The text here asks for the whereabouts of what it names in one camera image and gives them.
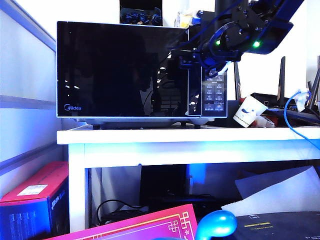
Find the pink box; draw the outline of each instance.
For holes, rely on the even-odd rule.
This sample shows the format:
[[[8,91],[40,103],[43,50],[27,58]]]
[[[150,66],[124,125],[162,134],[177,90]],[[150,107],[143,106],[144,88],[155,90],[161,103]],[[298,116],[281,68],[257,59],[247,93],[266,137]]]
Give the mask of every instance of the pink box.
[[[50,240],[153,240],[180,238],[195,240],[197,221],[192,204],[157,211],[130,219],[89,228]]]

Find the white shelf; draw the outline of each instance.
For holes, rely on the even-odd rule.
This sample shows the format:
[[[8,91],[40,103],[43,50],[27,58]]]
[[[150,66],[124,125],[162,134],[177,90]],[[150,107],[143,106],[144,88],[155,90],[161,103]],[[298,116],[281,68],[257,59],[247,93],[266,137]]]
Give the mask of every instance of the white shelf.
[[[299,133],[309,139],[320,138],[320,127],[298,127]],[[173,125],[166,129],[108,129],[93,130],[84,125],[71,130],[57,132],[57,143],[106,144],[106,143],[173,143],[173,142],[229,142],[229,141],[281,141],[301,140],[289,128],[221,128],[191,126],[181,128]]]
[[[320,145],[319,127],[296,130]],[[58,131],[57,143],[69,149],[71,232],[88,227],[89,168],[320,159],[320,150],[289,128],[194,129],[175,124],[166,129],[93,130],[85,125]],[[93,202],[101,202],[99,193]]]

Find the microwave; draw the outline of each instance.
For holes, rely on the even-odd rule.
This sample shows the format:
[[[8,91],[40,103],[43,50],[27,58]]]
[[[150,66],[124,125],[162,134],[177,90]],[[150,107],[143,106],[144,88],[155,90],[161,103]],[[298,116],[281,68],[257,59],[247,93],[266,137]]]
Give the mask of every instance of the microwave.
[[[95,129],[226,118],[227,75],[171,52],[188,39],[185,28],[57,22],[57,117]]]

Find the blue light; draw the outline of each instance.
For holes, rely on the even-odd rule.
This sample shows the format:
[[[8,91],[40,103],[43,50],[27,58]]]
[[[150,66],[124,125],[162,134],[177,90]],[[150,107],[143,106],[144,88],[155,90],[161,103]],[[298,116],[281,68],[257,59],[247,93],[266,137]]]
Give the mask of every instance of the blue light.
[[[206,169],[207,165],[205,163],[196,163],[189,165],[189,175],[192,176],[194,184],[205,184]]]

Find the red box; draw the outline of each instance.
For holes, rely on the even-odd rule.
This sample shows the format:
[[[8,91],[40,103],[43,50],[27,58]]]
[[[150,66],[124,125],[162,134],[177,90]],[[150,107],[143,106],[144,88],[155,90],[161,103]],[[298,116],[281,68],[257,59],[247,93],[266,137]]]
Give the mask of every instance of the red box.
[[[180,238],[194,240],[197,221],[192,204],[157,211],[130,219],[97,226],[50,240],[153,240]]]
[[[69,233],[68,162],[54,161],[0,200],[0,239]]]

